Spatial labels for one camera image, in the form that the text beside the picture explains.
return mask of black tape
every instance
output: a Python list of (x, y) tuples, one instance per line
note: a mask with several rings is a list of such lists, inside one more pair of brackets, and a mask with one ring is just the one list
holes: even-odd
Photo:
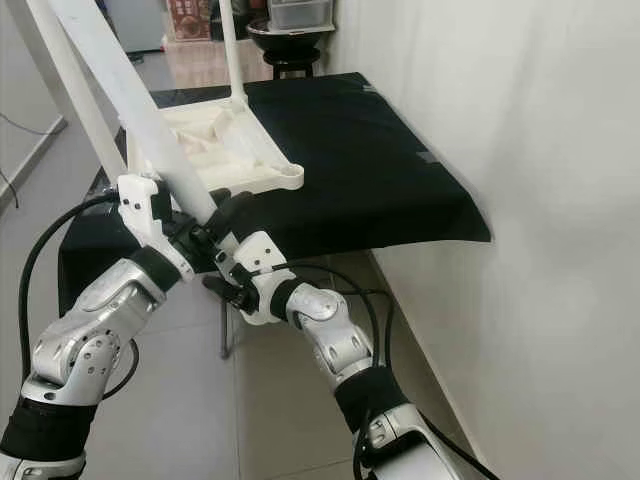
[(164, 180), (156, 180), (158, 193), (151, 195), (151, 215), (154, 220), (170, 222), (172, 217), (171, 192), (169, 185)]
[(300, 278), (291, 278), (278, 285), (271, 297), (271, 315), (285, 322), (287, 321), (287, 302), (293, 291), (302, 283), (305, 282)]
[(0, 450), (14, 458), (60, 462), (82, 455), (97, 405), (69, 407), (20, 398)]
[(180, 280), (178, 269), (152, 247), (142, 247), (131, 255), (131, 260), (164, 292), (168, 292)]
[(357, 373), (338, 386), (335, 397), (351, 433), (360, 428), (367, 410), (369, 418), (374, 418), (409, 403), (387, 367), (372, 367)]

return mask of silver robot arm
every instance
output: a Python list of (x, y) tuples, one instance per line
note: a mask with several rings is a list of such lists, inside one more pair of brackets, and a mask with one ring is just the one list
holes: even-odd
[(102, 274), (43, 332), (0, 443), (1, 479), (79, 478), (89, 428), (122, 349), (179, 278), (143, 248)]
[[(272, 311), (311, 343), (372, 478), (460, 480), (446, 450), (392, 372), (372, 365), (371, 343), (351, 321), (340, 294), (287, 280), (276, 290)], [(363, 424), (364, 442), (358, 445)]]

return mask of white container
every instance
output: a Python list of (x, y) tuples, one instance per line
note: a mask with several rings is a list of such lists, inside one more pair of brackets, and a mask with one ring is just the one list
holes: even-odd
[(332, 25), (333, 0), (269, 0), (269, 16), (274, 30)]

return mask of metal chair leg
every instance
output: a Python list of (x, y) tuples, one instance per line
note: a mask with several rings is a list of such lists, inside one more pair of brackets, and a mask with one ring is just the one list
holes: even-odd
[(227, 315), (227, 302), (220, 299), (220, 358), (229, 358), (230, 349), (228, 344), (229, 317)]

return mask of black tablecloth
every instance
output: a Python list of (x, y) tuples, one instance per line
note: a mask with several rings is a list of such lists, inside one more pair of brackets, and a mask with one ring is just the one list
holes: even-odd
[[(264, 229), (289, 259), (433, 240), (490, 241), (473, 200), (359, 73), (246, 85), (252, 110), (299, 190), (257, 195), (236, 233)], [(153, 92), (159, 107), (229, 95), (228, 87)], [(118, 136), (121, 151), (124, 135)], [(60, 305), (137, 244), (112, 211), (84, 215), (60, 247)]]

